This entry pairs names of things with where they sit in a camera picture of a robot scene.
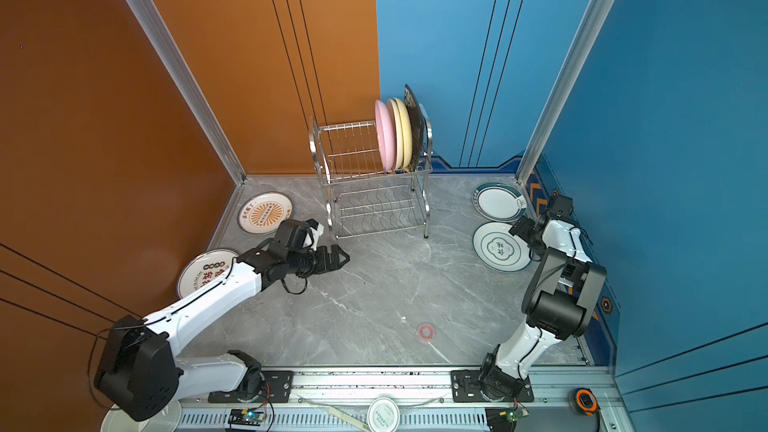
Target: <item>pink plate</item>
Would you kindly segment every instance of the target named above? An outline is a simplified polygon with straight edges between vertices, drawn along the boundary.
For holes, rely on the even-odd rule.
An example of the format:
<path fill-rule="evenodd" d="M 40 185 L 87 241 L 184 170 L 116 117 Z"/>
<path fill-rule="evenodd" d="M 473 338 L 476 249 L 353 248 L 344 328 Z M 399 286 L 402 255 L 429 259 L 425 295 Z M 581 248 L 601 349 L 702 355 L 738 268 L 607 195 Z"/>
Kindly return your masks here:
<path fill-rule="evenodd" d="M 376 135 L 379 137 L 379 154 L 382 157 L 384 170 L 392 170 L 395 166 L 395 154 L 397 154 L 395 130 L 392 128 L 389 110 L 381 100 L 376 101 Z"/>

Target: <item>orange wall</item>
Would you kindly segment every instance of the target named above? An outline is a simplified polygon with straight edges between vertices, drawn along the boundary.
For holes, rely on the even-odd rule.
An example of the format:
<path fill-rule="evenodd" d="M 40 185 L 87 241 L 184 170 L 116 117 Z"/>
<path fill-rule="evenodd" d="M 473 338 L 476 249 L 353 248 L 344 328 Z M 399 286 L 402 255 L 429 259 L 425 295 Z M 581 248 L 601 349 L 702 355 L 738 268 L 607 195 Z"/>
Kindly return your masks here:
<path fill-rule="evenodd" d="M 376 0 L 154 2 L 247 173 L 312 172 L 312 116 L 372 116 Z"/>
<path fill-rule="evenodd" d="M 128 5 L 2 0 L 0 17 L 0 243 L 133 312 L 172 302 L 234 185 Z M 126 311 L 6 248 L 0 271 L 2 428 L 97 430 L 87 352 Z M 11 413 L 30 400 L 54 422 Z"/>

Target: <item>black mounting plate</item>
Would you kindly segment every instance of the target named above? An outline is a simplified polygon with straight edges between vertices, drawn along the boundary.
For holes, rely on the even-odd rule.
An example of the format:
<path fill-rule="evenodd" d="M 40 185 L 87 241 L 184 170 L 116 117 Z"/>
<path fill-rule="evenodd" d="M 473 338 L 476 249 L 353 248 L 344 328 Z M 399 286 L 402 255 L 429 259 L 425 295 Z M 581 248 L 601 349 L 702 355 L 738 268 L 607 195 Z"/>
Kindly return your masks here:
<path fill-rule="evenodd" d="M 293 387 L 293 370 L 262 370 L 261 373 L 264 375 L 265 385 L 270 386 L 270 402 L 287 404 Z M 264 399 L 264 392 L 261 392 L 251 402 L 243 402 L 243 404 L 261 404 Z M 208 395 L 208 402 L 210 404 L 236 404 L 238 400 L 231 392 L 211 392 Z"/>
<path fill-rule="evenodd" d="M 453 401 L 459 403 L 466 402 L 490 402 L 486 400 L 480 392 L 480 370 L 451 370 L 451 391 L 453 392 Z M 531 379 L 525 378 L 525 386 L 520 391 L 518 402 L 533 402 L 533 389 L 531 388 Z"/>

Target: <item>metal wire rack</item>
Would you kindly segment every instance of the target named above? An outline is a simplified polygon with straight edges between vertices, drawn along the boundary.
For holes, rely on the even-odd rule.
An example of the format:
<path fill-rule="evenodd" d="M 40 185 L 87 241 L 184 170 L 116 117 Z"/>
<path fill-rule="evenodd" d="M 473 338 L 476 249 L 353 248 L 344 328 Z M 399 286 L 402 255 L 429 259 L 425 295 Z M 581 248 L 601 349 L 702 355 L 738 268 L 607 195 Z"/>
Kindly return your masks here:
<path fill-rule="evenodd" d="M 432 126 L 408 86 L 404 102 L 411 118 L 413 154 L 397 172 L 384 170 L 375 121 L 330 126 L 314 121 L 310 150 L 328 195 L 328 226 L 335 238 L 419 227 L 428 237 Z"/>

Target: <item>orange and black tape measure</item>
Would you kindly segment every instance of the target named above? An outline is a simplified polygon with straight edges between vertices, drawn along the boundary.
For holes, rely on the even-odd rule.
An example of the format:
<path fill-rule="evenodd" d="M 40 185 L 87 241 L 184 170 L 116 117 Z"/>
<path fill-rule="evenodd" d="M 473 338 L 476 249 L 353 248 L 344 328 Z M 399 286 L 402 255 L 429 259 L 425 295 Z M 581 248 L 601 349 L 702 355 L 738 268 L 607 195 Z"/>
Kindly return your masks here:
<path fill-rule="evenodd" d="M 577 412 L 594 415 L 598 411 L 598 399 L 590 389 L 576 389 L 571 393 L 571 405 Z"/>

